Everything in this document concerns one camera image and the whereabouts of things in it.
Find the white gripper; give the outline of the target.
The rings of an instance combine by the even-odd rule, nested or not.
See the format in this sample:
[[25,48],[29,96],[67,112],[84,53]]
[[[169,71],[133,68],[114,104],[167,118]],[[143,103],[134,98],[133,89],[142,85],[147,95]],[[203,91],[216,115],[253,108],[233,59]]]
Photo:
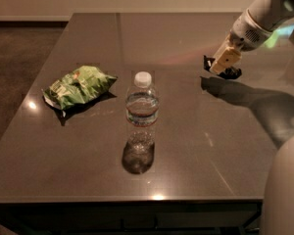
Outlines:
[[273,30],[258,23],[249,10],[246,10],[234,22],[228,42],[224,42],[213,55],[210,72],[220,74],[231,68],[242,57],[241,52],[259,48],[272,35]]

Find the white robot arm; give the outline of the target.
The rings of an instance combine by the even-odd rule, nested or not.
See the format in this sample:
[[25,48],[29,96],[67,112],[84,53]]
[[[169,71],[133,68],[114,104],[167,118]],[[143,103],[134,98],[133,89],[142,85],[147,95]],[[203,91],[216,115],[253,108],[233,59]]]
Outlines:
[[[234,64],[242,54],[259,48],[285,21],[294,18],[294,0],[254,0],[233,24],[213,57],[204,59],[205,70],[223,79],[236,79]],[[259,235],[294,235],[294,128],[288,111],[294,103],[267,98],[261,112],[269,129],[284,143],[274,156],[265,188]]]

